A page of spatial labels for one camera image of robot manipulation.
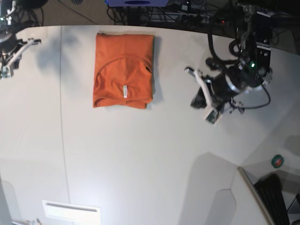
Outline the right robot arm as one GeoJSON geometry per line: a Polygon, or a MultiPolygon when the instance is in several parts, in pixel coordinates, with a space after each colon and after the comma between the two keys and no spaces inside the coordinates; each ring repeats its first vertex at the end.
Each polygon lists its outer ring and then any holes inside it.
{"type": "Polygon", "coordinates": [[[13,20],[13,14],[18,9],[15,0],[0,1],[0,59],[10,54],[17,46],[16,33],[18,25],[13,20]]]}

